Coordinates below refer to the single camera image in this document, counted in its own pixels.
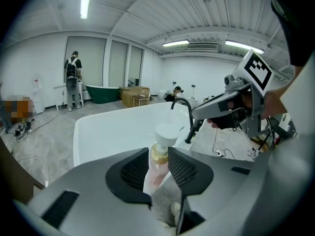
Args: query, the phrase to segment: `sleeve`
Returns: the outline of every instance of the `sleeve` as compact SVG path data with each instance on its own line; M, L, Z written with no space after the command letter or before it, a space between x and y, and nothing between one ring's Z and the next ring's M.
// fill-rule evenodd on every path
M81 61L78 59L76 62L77 68L82 68Z

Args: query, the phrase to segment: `cardboard box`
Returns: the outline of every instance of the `cardboard box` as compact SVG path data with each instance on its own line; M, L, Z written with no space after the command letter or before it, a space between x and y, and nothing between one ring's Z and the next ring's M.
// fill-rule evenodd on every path
M130 87L130 88L121 88L121 96L123 100L123 104L126 107L133 107L133 97L136 95L145 95L145 98L148 98L150 95L150 89L145 87ZM148 102L143 102L142 106L147 105ZM139 100L135 99L134 106L139 106Z

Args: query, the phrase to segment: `plastic bottle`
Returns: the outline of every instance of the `plastic bottle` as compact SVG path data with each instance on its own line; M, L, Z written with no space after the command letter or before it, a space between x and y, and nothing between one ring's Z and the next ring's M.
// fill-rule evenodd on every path
M159 124L156 127L156 142L149 154L149 170L145 178L144 192L153 194L169 172L168 147L175 145L183 126Z

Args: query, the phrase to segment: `air conditioner unit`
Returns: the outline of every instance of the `air conditioner unit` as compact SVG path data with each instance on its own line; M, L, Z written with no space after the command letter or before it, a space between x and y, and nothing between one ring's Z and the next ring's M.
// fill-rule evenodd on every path
M182 53L182 52L205 52L205 53L217 53L218 43L214 42L191 42L185 46L177 46L172 50L172 53Z

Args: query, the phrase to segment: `black faucet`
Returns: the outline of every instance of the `black faucet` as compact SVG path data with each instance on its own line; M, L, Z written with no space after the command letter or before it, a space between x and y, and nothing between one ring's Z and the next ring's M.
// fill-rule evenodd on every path
M184 98L176 98L176 99L173 101L173 103L172 103L172 106L171 106L171 109L172 109L172 110L174 109L175 103L176 103L177 101L184 101L184 102L186 103L186 105L187 105L187 107L188 107L188 113L189 113L190 128L192 128L193 124L192 124L191 105L190 105L190 103L189 103L186 99L184 99Z
M192 115L191 115L191 105L190 103L184 99L184 98L176 98L173 103L172 103L172 106L171 106L171 109L174 109L174 105L177 101L183 101L186 103L187 107L188 107L188 113L189 113L189 121L190 121L190 132L187 136L187 138L185 139L185 142L187 144L190 144L191 143L191 139L193 138L193 136L195 135L195 132L198 132L199 131L199 128L201 127L202 123L203 123L203 120L195 120L195 122L193 123L192 122Z

